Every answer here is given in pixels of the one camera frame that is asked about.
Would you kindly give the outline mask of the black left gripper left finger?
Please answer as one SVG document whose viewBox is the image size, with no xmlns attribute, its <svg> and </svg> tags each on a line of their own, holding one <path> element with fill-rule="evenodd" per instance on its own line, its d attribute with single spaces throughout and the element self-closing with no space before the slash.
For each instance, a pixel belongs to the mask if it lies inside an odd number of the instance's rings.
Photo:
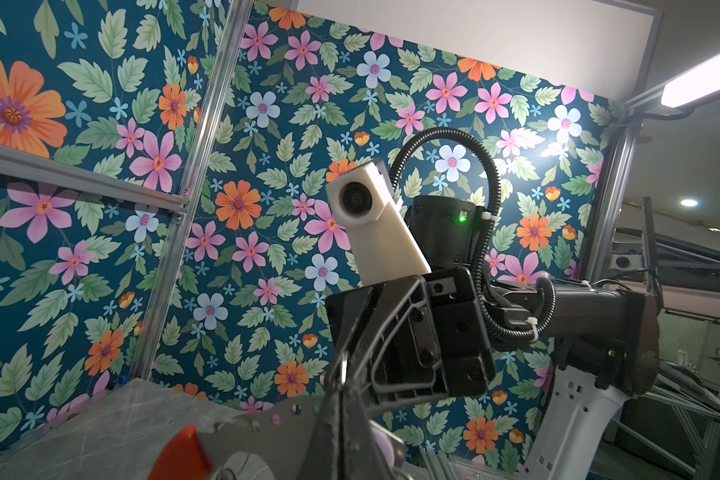
<svg viewBox="0 0 720 480">
<path fill-rule="evenodd" d="M 340 359 L 330 375 L 309 441 L 303 479 L 342 479 L 345 473 L 344 393 L 348 360 Z"/>
</svg>

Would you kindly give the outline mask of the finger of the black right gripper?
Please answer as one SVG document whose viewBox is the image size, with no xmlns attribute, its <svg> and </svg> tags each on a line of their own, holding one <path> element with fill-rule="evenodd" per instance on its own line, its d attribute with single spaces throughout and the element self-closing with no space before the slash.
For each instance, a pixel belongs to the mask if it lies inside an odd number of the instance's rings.
<svg viewBox="0 0 720 480">
<path fill-rule="evenodd" d="M 444 360 L 422 277 L 336 294 L 335 355 L 367 411 L 447 397 Z"/>
</svg>

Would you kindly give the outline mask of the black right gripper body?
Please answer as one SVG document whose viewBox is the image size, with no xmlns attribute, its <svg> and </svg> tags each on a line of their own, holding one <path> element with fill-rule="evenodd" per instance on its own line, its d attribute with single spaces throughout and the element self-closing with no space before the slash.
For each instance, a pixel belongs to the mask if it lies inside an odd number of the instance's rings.
<svg viewBox="0 0 720 480">
<path fill-rule="evenodd" d="M 445 365 L 446 398 L 482 395 L 495 373 L 495 367 L 480 301 L 469 270 L 457 266 L 409 277 L 422 277 L 427 284 Z M 329 296 L 326 302 L 334 345 L 335 295 Z"/>
</svg>

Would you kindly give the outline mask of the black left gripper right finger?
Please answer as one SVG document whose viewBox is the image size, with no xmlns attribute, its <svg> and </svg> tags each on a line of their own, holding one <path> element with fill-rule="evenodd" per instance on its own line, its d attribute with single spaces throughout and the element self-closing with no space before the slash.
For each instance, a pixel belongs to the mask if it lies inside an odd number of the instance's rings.
<svg viewBox="0 0 720 480">
<path fill-rule="evenodd" d="M 346 478 L 389 479 L 384 461 L 371 432 L 359 393 L 346 388 Z"/>
</svg>

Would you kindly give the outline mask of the red keyring with metal rings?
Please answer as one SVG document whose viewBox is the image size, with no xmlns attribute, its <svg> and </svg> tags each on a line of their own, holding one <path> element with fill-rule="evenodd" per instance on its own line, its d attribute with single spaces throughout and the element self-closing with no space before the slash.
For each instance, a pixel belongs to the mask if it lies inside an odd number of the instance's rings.
<svg viewBox="0 0 720 480">
<path fill-rule="evenodd" d="M 302 467 L 323 397 L 284 400 L 262 413 L 244 414 L 214 425 L 210 432 L 194 425 L 177 433 L 163 447 L 150 479 L 237 479 L 229 464 L 236 454 L 264 462 L 276 479 L 303 479 Z M 346 392 L 344 393 L 346 478 Z M 390 469 L 389 479 L 408 479 Z"/>
</svg>

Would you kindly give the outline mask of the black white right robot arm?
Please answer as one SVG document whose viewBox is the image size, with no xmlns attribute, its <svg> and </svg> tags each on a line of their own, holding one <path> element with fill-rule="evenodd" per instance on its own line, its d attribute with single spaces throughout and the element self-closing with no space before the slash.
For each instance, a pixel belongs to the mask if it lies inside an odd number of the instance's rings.
<svg viewBox="0 0 720 480">
<path fill-rule="evenodd" d="M 484 205 L 424 196 L 404 208 L 407 161 L 437 139 L 470 150 L 488 182 Z M 494 351 L 558 341 L 551 403 L 520 474 L 582 479 L 616 411 L 659 371 L 658 292 L 605 280 L 556 285 L 500 280 L 486 262 L 501 205 L 500 176 L 480 141 L 454 128 L 414 135 L 391 166 L 364 164 L 327 187 L 361 286 L 330 296 L 335 358 L 305 462 L 325 479 L 396 479 L 402 441 L 379 442 L 373 417 L 486 393 Z"/>
</svg>

